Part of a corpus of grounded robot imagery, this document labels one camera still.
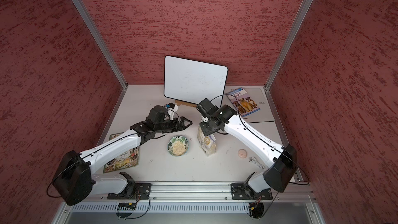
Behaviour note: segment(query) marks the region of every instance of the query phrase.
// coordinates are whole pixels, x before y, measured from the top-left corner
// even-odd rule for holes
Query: book
[[[109,136],[109,140],[114,139],[122,134],[116,133]],[[115,157],[111,161],[107,162],[103,166],[103,173],[113,172],[120,169],[126,169],[130,167],[134,167],[138,165],[138,157],[139,157],[140,147],[132,148],[126,152],[123,152],[119,156]]]
[[[249,114],[260,110],[257,103],[250,98],[250,95],[245,89],[243,89],[243,87],[233,90],[228,94],[228,98],[231,100],[232,104],[242,117],[248,116]]]

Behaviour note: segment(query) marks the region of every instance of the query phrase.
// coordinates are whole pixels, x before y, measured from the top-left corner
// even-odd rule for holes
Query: wire
[[[254,203],[257,203],[256,205],[255,205],[255,207],[257,207],[257,205],[258,205],[258,203],[261,201],[261,195],[258,197],[258,199],[255,201],[255,202],[252,202],[252,203],[250,203],[249,205],[252,205],[252,204],[254,204]]]
[[[247,122],[247,123],[251,124],[251,123],[266,123],[266,122],[275,122],[275,121],[258,121],[258,122]]]
[[[178,117],[178,121],[180,121],[180,116],[178,115],[178,113],[176,113],[174,110],[172,110],[172,109],[167,109],[167,111],[172,111],[172,112],[174,112],[176,115],[177,115],[177,117]]]
[[[140,201],[140,198],[141,198],[141,194],[140,194],[140,191],[137,189],[137,194],[135,195],[135,200],[136,200],[135,204],[137,204],[138,201]]]
[[[144,195],[146,195],[147,197],[148,197],[148,208],[147,208],[147,211],[145,211],[145,213],[143,213],[143,215],[140,215],[140,216],[138,216],[138,217],[124,217],[123,219],[138,219],[138,218],[141,218],[141,217],[143,217],[147,212],[148,212],[148,210],[149,210],[149,207],[150,207],[150,199],[149,199],[149,196],[147,195],[147,194],[145,194],[145,193],[140,193],[140,194],[144,194]],[[119,207],[117,207],[116,208],[116,210],[117,210],[117,216],[119,216]]]
[[[260,216],[259,217],[259,219],[260,218],[262,218],[266,213],[267,213],[267,211],[268,211],[268,209],[271,207],[271,205],[273,204],[273,202],[275,201],[275,199],[276,199],[276,197],[278,196],[278,194],[279,194],[279,192],[278,193],[276,193],[276,195],[275,195],[275,197],[274,197],[274,199],[272,199],[272,202],[271,202],[271,204],[270,205],[268,205],[268,208],[266,209],[266,211],[264,211],[264,213],[262,214],[262,216]]]
[[[164,135],[162,135],[162,136],[160,136],[160,137],[156,137],[156,138],[151,138],[151,139],[158,139],[158,138],[161,138],[161,137],[164,137],[164,136],[166,136],[167,134],[169,134],[170,132],[167,132],[166,134],[164,134]]]
[[[295,182],[289,182],[289,183],[291,183],[291,184],[297,184],[297,185],[308,185],[308,184],[310,184],[310,180],[308,180],[308,182],[306,182],[306,183],[295,183]]]
[[[219,133],[219,134],[222,134],[222,135],[228,135],[229,133],[222,133],[222,132],[218,132],[218,131],[216,131],[217,133]]]
[[[222,94],[222,95],[219,95],[219,96],[214,97],[210,102],[212,102],[215,98],[218,98],[218,97],[223,96],[223,95],[230,95],[230,96],[234,97],[234,98],[236,99],[236,101],[238,101],[238,99],[237,99],[234,95],[225,93],[225,94]],[[280,154],[284,155],[287,159],[289,159],[290,161],[292,161],[292,162],[297,166],[297,168],[299,168],[301,171],[303,171],[304,175],[305,175],[305,176],[307,177],[307,179],[308,179],[308,182],[307,182],[306,184],[300,184],[300,183],[294,183],[294,184],[298,184],[298,185],[308,185],[308,184],[310,184],[310,177],[308,177],[307,173],[306,173],[296,162],[294,162],[290,157],[286,156],[286,155],[283,154],[282,152],[280,152],[280,151],[278,151],[277,149],[275,149],[274,147],[272,147],[269,143],[267,143],[267,142],[265,142],[264,140],[262,140],[259,136],[257,136],[254,132],[252,132],[249,128],[246,127],[246,125],[245,125],[245,124],[243,123],[243,121],[242,121],[242,118],[240,117],[240,114],[238,114],[238,116],[239,116],[239,119],[240,119],[240,122],[242,123],[242,125],[243,125],[249,132],[251,132],[251,134],[253,134],[255,137],[257,137],[258,139],[260,139],[263,143],[265,143],[266,145],[268,145],[269,147],[271,147],[273,150],[275,150],[275,151],[279,152]]]
[[[266,167],[264,165],[262,165],[259,162],[257,162],[255,157],[249,157],[249,162],[254,163],[255,165],[257,165],[262,170],[266,169]]]
[[[103,148],[105,148],[105,147],[107,147],[107,146],[109,146],[109,145],[111,145],[111,144],[113,144],[113,143],[115,143],[115,142],[121,140],[122,138],[126,138],[126,137],[129,137],[129,136],[132,136],[132,135],[138,135],[138,134],[142,134],[142,133],[148,133],[148,132],[136,132],[136,133],[133,133],[133,134],[130,134],[130,135],[127,135],[127,136],[120,137],[119,139],[117,139],[117,140],[111,142],[110,144],[107,144],[106,146],[97,149],[95,152],[92,152],[92,153],[88,154],[87,156],[85,156],[85,157],[83,157],[83,158],[80,158],[80,159],[77,160],[76,162],[72,163],[70,166],[66,167],[66,169],[64,169],[61,173],[59,173],[57,176],[55,176],[55,177],[52,179],[52,181],[49,183],[49,185],[48,185],[48,187],[47,187],[47,190],[46,190],[47,196],[48,196],[48,197],[51,197],[51,198],[60,198],[60,197],[62,197],[62,196],[56,196],[56,197],[55,197],[55,196],[52,196],[52,195],[49,194],[49,189],[50,189],[51,184],[54,183],[55,180],[56,180],[60,175],[62,175],[66,170],[68,170],[69,168],[71,168],[72,166],[74,166],[75,164],[77,164],[78,162],[80,162],[81,160],[85,159],[86,157],[89,157],[89,156],[93,155],[94,153],[97,153],[98,151],[100,151],[100,150],[102,150]]]

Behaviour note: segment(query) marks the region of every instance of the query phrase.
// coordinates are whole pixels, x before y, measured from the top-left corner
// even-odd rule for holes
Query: metal bracket
[[[127,198],[124,196],[118,196],[117,194],[109,193],[107,198],[109,200],[128,200],[128,199],[138,199],[138,197],[140,197],[140,200],[148,200],[151,187],[152,183],[135,183],[134,184],[135,193],[131,197]]]
[[[243,183],[231,183],[231,195],[232,200],[254,200],[246,195]],[[261,200],[272,200],[271,189],[264,189],[260,192],[260,195]]]

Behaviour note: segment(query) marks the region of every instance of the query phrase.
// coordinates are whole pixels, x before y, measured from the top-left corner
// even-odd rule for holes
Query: dog picture
[[[241,104],[238,104],[237,101],[232,102],[236,108],[238,108],[238,111],[240,114],[244,114],[246,112],[246,110],[241,106]]]
[[[254,102],[250,97],[246,97],[246,100],[249,102],[249,104],[251,104],[251,106],[252,106],[253,108],[256,108],[256,107],[257,107],[256,102]]]
[[[240,98],[239,99],[240,104],[243,108],[245,108],[246,112],[250,112],[251,110],[253,110],[253,107],[251,106],[251,104],[249,102],[247,102],[244,98]]]

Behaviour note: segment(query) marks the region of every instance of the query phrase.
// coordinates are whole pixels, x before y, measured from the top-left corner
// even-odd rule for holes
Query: whiteboard
[[[224,93],[226,66],[166,56],[164,61],[164,96],[199,104]],[[222,96],[212,101],[221,106]]]

